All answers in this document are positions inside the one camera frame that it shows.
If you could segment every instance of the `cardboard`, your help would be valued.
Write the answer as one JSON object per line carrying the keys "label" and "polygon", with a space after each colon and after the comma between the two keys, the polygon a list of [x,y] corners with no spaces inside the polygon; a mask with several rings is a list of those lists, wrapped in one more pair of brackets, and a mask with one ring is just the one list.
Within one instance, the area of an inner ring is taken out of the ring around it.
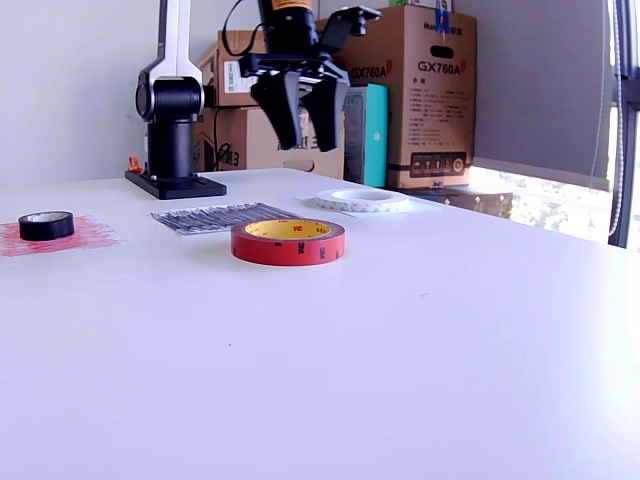
{"label": "cardboard", "polygon": [[[202,121],[194,124],[194,161],[196,171],[211,171],[215,163],[215,110],[205,109]],[[282,150],[269,119],[261,108],[223,109],[218,114],[218,149],[222,154],[220,170],[293,168],[342,180],[344,176],[344,127],[339,148],[322,153],[309,114],[300,114],[302,144]]]}
{"label": "cardboard", "polygon": [[476,20],[452,13],[451,33],[443,34],[436,31],[433,9],[407,5],[382,13],[367,24],[364,37],[351,37],[334,59],[353,83],[389,87],[387,185],[467,184],[475,127]]}
{"label": "cardboard", "polygon": [[389,6],[420,5],[429,8],[441,8],[448,12],[453,11],[453,0],[389,0]]}
{"label": "cardboard", "polygon": [[[253,30],[228,30],[227,40],[233,52],[241,52],[251,43]],[[253,53],[265,53],[264,35],[256,33],[251,50]],[[203,84],[212,85],[215,89],[214,104],[221,107],[242,107],[257,105],[251,97],[251,86],[256,77],[242,78],[240,75],[239,57],[229,55],[222,43],[222,32],[218,32],[218,43],[212,45],[198,60],[202,70]]]}

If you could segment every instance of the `yellow tape core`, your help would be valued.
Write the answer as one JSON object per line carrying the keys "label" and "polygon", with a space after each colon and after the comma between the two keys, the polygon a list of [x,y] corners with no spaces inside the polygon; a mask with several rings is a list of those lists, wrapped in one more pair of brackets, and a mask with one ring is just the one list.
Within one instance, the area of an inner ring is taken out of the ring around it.
{"label": "yellow tape core", "polygon": [[249,235],[273,238],[274,240],[315,238],[331,233],[329,225],[310,222],[309,220],[266,220],[264,222],[251,223],[244,230]]}

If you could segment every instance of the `black tape roll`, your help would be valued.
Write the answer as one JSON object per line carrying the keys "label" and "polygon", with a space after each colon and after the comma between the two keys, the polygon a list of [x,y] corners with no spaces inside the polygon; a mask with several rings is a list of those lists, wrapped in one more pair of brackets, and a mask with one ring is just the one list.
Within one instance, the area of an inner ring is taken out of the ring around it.
{"label": "black tape roll", "polygon": [[73,214],[69,212],[41,212],[18,219],[20,238],[30,242],[46,242],[73,235]]}

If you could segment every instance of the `teal box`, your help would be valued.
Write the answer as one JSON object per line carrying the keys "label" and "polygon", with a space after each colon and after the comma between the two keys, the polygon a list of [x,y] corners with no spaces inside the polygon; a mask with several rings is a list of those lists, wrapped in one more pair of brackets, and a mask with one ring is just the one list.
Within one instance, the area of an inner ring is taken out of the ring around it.
{"label": "teal box", "polygon": [[387,180],[389,91],[382,85],[354,86],[345,99],[344,179],[370,187]]}

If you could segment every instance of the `red paper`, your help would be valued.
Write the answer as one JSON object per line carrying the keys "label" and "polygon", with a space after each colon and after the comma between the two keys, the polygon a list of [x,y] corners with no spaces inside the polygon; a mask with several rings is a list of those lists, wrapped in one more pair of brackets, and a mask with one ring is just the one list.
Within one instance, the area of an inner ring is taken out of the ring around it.
{"label": "red paper", "polygon": [[49,242],[22,240],[20,227],[17,223],[0,225],[0,256],[17,257],[34,253],[110,247],[123,243],[109,225],[100,222],[95,217],[74,217],[74,225],[76,233],[70,237]]}

